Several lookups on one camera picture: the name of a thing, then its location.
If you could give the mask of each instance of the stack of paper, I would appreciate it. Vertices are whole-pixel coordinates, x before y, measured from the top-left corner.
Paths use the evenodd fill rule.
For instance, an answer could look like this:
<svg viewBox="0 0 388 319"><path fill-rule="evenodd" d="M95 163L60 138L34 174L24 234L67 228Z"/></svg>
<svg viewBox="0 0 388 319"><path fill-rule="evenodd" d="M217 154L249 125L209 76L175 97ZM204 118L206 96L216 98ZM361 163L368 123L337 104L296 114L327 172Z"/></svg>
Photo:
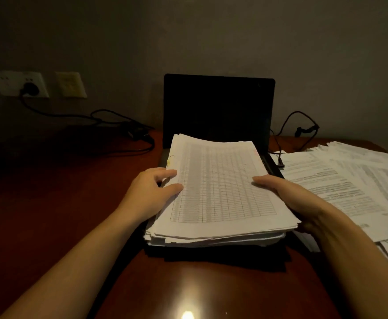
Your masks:
<svg viewBox="0 0 388 319"><path fill-rule="evenodd" d="M388 255L388 154L340 142L282 156L284 177L334 204ZM311 236L297 234L312 251Z"/></svg>
<svg viewBox="0 0 388 319"><path fill-rule="evenodd" d="M175 135L167 168L178 174L164 185L179 182L184 190L149 221L149 245L266 246L299 223L275 193L252 183L267 173L252 142Z"/></svg>

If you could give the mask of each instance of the person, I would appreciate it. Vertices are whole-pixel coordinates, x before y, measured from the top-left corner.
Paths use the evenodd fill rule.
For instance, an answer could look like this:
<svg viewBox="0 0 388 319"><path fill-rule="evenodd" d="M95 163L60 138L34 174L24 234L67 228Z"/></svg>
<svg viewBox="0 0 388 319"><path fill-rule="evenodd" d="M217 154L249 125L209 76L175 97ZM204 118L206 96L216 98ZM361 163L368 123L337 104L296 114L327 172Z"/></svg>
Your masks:
<svg viewBox="0 0 388 319"><path fill-rule="evenodd" d="M141 172L117 209L0 318L85 318L132 232L183 189L181 184L157 186L175 175L176 170L165 168ZM388 260L368 236L340 210L297 184L270 175L253 181L275 191L302 216L303 230L318 241L354 316L388 318Z"/></svg>

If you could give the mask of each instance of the forearm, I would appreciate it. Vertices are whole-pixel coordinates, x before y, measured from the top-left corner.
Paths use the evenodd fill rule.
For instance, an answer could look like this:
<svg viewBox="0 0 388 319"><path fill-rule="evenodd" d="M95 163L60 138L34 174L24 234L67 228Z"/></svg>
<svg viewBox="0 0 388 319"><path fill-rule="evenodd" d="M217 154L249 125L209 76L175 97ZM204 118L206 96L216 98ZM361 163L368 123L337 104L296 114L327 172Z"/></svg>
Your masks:
<svg viewBox="0 0 388 319"><path fill-rule="evenodd" d="M136 226L132 220L110 215L1 318L85 318Z"/></svg>
<svg viewBox="0 0 388 319"><path fill-rule="evenodd" d="M328 209L315 237L356 316L388 318L388 260L346 215Z"/></svg>

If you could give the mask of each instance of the laptop screen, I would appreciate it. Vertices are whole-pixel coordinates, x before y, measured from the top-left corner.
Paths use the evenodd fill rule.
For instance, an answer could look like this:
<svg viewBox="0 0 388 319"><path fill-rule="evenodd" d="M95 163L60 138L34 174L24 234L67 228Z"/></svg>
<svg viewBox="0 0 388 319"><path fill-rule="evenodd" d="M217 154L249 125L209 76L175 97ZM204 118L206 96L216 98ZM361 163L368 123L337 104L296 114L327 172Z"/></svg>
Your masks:
<svg viewBox="0 0 388 319"><path fill-rule="evenodd" d="M166 74L163 148L174 134L217 142L253 141L268 150L275 80Z"/></svg>

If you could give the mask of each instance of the white wall socket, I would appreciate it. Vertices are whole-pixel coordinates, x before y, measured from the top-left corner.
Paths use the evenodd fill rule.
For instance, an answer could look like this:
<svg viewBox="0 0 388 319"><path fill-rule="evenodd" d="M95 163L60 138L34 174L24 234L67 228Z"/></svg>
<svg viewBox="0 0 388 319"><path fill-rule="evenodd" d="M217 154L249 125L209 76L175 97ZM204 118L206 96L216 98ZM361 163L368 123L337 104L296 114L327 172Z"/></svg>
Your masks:
<svg viewBox="0 0 388 319"><path fill-rule="evenodd" d="M32 71L0 70L0 94L3 96L19 96L19 91L24 84L31 82L39 88L37 96L24 95L26 97L49 97L42 74Z"/></svg>

